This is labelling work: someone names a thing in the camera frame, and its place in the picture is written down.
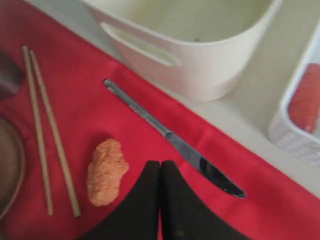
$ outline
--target wooden chopstick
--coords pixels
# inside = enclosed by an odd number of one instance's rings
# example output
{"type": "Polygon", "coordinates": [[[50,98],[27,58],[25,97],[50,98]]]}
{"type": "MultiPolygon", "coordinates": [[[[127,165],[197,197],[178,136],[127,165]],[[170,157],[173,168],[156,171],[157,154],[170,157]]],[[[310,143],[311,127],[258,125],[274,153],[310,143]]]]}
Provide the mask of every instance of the wooden chopstick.
{"type": "Polygon", "coordinates": [[[34,67],[34,72],[37,77],[37,82],[39,85],[39,89],[40,89],[40,93],[42,96],[45,111],[48,116],[49,123],[50,123],[51,129],[52,129],[53,139],[54,139],[57,153],[58,153],[58,156],[60,159],[60,164],[62,167],[64,180],[66,183],[66,187],[67,187],[69,198],[70,198],[71,205],[72,205],[73,215],[75,217],[79,217],[81,215],[81,211],[80,211],[80,206],[79,206],[77,195],[76,195],[75,186],[74,186],[73,179],[72,179],[70,169],[68,166],[68,161],[66,158],[64,146],[63,146],[61,138],[60,138],[59,129],[58,129],[58,126],[57,126],[57,123],[55,120],[54,112],[51,107],[50,100],[49,100],[49,97],[47,94],[44,79],[43,79],[35,52],[33,50],[30,50],[29,53],[30,53],[31,61],[32,61],[32,64],[34,67]]]}
{"type": "Polygon", "coordinates": [[[23,52],[23,57],[25,62],[27,81],[29,85],[31,105],[33,109],[35,132],[36,132],[36,139],[38,143],[38,151],[39,151],[39,157],[40,157],[41,168],[42,168],[42,178],[43,178],[44,192],[46,197],[47,211],[48,211],[48,214],[52,216],[54,214],[54,206],[53,206],[52,197],[51,197],[48,162],[47,162],[47,156],[46,156],[45,141],[44,141],[42,126],[41,126],[40,112],[38,107],[38,98],[37,98],[36,87],[35,87],[35,79],[32,71],[28,47],[24,45],[22,47],[22,52],[23,52]]]}

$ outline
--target knife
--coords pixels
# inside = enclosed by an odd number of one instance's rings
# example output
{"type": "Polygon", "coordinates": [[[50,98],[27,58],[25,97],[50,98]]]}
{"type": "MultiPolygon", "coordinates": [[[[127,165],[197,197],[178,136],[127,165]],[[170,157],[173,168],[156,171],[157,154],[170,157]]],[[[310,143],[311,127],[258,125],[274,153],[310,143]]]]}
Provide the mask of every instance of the knife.
{"type": "Polygon", "coordinates": [[[164,138],[166,138],[176,148],[176,150],[179,151],[183,158],[186,159],[212,184],[216,185],[218,188],[230,195],[241,199],[245,198],[246,193],[237,185],[235,185],[225,174],[223,174],[218,168],[212,165],[204,156],[202,156],[197,150],[186,143],[176,133],[160,123],[155,117],[153,117],[144,108],[142,108],[114,82],[112,82],[110,79],[107,79],[104,81],[104,84],[110,92],[114,93],[118,98],[125,102],[129,106],[129,108],[131,108],[140,117],[142,117],[156,130],[158,130],[158,132],[164,138]]]}

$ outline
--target white table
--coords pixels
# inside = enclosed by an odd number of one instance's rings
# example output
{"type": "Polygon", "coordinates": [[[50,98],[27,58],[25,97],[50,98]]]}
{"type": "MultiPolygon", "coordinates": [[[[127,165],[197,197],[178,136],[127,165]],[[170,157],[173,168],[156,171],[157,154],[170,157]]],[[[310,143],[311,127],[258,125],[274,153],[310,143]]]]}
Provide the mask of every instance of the white table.
{"type": "MultiPolygon", "coordinates": [[[[77,0],[27,1],[122,61],[107,36],[77,0]]],[[[240,84],[220,100],[194,102],[162,88],[317,197],[320,197],[320,172],[270,143],[266,131],[319,18],[320,0],[284,0],[240,84]]]]}

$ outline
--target orange food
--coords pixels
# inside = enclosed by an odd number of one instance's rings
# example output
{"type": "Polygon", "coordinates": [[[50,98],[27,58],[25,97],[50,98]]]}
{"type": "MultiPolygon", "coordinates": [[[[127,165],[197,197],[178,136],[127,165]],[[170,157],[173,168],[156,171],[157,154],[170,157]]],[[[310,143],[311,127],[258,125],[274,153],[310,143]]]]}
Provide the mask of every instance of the orange food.
{"type": "Polygon", "coordinates": [[[319,107],[320,65],[310,63],[289,104],[289,117],[300,129],[313,133],[317,129],[319,107]]]}
{"type": "Polygon", "coordinates": [[[88,167],[86,184],[90,202],[96,207],[111,204],[119,195],[122,177],[128,170],[120,142],[109,138],[99,144],[88,167]]]}

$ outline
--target red tablecloth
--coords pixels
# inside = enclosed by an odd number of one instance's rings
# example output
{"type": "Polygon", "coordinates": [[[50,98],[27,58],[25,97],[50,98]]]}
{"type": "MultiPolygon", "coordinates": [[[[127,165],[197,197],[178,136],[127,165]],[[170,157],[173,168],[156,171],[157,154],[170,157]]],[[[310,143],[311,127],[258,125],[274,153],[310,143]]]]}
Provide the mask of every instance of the red tablecloth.
{"type": "Polygon", "coordinates": [[[0,102],[0,113],[20,130],[27,166],[21,192],[2,221],[8,240],[71,240],[107,216],[130,191],[147,160],[175,160],[200,198],[230,225],[253,239],[320,239],[320,201],[180,103],[25,2],[0,1],[0,48],[24,67],[21,45],[38,56],[69,160],[82,216],[75,219],[44,108],[54,216],[48,216],[29,91],[0,102]],[[161,122],[207,156],[247,192],[225,194],[196,172],[158,132],[109,93],[113,79],[161,122]],[[130,170],[116,201],[95,208],[86,193],[87,167],[106,137],[122,143],[130,170]]]}

